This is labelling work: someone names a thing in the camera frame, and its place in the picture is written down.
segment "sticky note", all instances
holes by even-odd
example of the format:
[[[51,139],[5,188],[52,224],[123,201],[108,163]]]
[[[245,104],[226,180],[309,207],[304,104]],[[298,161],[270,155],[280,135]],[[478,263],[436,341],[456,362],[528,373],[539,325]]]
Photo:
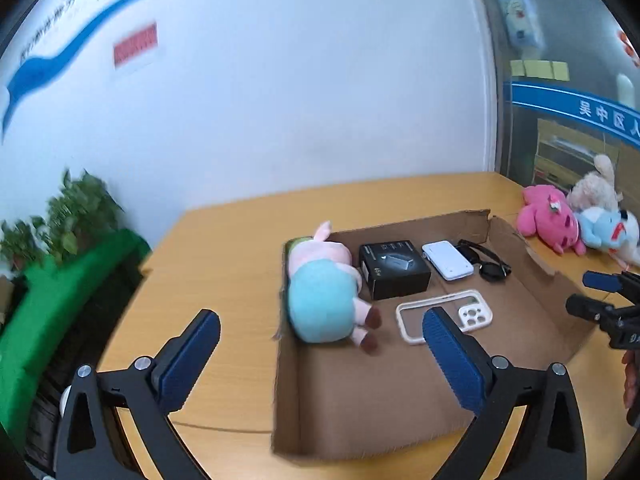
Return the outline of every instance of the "sticky note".
[[[511,75],[524,77],[524,63],[521,59],[511,60]]]
[[[564,61],[554,61],[554,79],[558,81],[569,81],[569,65]]]
[[[537,59],[524,60],[524,69],[527,77],[539,77],[542,79],[553,79],[554,73],[551,70],[551,62]]]

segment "pink plush toy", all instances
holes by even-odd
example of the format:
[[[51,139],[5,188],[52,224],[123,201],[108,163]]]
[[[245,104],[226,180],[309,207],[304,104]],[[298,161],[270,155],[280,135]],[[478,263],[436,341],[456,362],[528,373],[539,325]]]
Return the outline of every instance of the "pink plush toy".
[[[518,214],[516,227],[521,235],[538,234],[556,253],[573,247],[577,254],[587,249],[580,240],[580,226],[566,202],[564,193],[554,186],[529,186],[522,191],[525,206]]]

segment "white plush toy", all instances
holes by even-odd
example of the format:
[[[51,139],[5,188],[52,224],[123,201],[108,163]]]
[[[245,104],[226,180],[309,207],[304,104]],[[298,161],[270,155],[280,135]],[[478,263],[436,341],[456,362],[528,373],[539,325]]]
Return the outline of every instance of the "white plush toy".
[[[593,163],[598,171],[591,171],[582,177],[571,190],[566,200],[574,211],[584,211],[590,207],[601,207],[607,211],[617,211],[622,195],[614,187],[614,171],[607,155],[596,155]]]
[[[623,219],[623,222],[625,223],[627,236],[626,244],[623,244],[620,250],[612,254],[612,256],[621,267],[629,270],[629,265],[625,266],[625,264],[640,266],[640,248],[638,248],[638,242],[640,242],[640,226],[638,226],[638,219],[631,212],[627,212],[627,219]]]

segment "potted plant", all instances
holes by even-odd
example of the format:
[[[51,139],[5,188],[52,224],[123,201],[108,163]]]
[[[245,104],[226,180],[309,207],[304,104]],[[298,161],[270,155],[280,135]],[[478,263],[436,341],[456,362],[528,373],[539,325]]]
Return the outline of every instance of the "potted plant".
[[[65,170],[60,195],[49,199],[47,220],[32,217],[31,221],[49,254],[62,264],[116,230],[121,210],[103,180],[86,171],[74,180]]]
[[[42,252],[38,247],[31,231],[31,226],[22,220],[14,227],[2,222],[2,241],[0,241],[0,256],[9,262],[12,270],[22,271],[27,264],[39,261]]]

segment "cardboard box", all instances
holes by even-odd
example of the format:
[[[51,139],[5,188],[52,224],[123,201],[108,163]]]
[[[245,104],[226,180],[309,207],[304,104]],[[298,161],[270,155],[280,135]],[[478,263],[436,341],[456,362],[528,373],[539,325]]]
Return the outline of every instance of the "cardboard box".
[[[284,257],[274,453],[291,459],[360,458],[431,440],[469,424],[472,414],[458,405],[428,347],[409,346],[401,338],[396,306],[405,301],[477,289],[494,312],[492,324],[474,332],[489,355],[504,355],[516,366],[540,369],[571,358],[594,327],[569,316],[564,308],[566,298],[580,291],[542,263],[507,222],[489,219],[488,211],[338,232],[329,240],[347,245],[357,265],[358,247],[365,243],[411,240],[421,247],[460,238],[486,244],[511,265],[511,276],[489,283],[476,271],[446,282],[433,272],[427,291],[376,301],[383,325],[376,331],[380,348],[375,356],[348,340],[309,345],[296,338],[287,319]],[[361,296],[369,299],[366,287]]]
[[[0,325],[4,325],[9,313],[13,291],[14,284],[4,274],[0,275]]]

